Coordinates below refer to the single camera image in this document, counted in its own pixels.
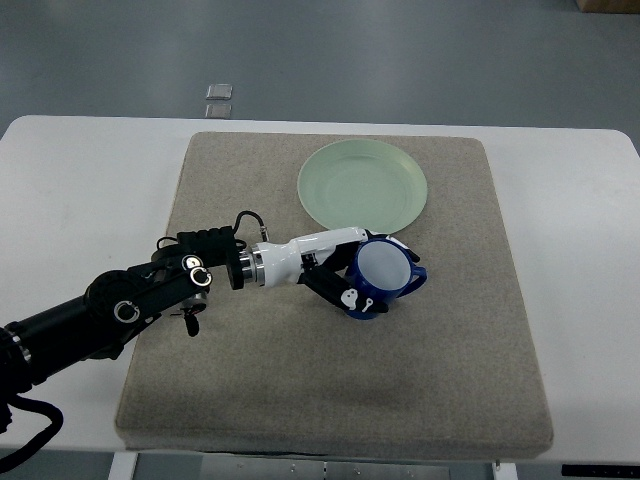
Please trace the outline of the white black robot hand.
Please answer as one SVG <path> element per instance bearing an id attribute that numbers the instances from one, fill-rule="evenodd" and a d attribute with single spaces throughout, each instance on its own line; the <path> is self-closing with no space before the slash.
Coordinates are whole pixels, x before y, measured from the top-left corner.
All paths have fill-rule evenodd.
<path id="1" fill-rule="evenodd" d="M 360 227 L 347 227 L 297 237 L 286 244 L 257 244 L 251 251 L 253 277 L 264 287 L 304 285 L 346 314 L 347 307 L 341 300 L 349 288 L 344 279 L 346 269 L 358 247 L 372 239 L 398 243 L 420 266 L 419 256 L 399 240 Z"/>

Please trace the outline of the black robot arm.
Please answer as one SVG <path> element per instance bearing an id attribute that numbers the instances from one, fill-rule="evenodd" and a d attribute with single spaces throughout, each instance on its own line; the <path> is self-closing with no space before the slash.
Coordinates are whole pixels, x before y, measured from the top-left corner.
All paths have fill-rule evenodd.
<path id="1" fill-rule="evenodd" d="M 85 293 L 1 329 L 1 429 L 19 409 L 49 419 L 41 432 L 1 460 L 2 472 L 23 464 L 62 428 L 56 406 L 26 397 L 52 375 L 86 359 L 116 359 L 125 345 L 163 316 L 199 332 L 211 270 L 225 266 L 234 289 L 263 279 L 260 253 L 236 234 L 238 225 L 165 236 L 150 262 L 99 275 Z"/>

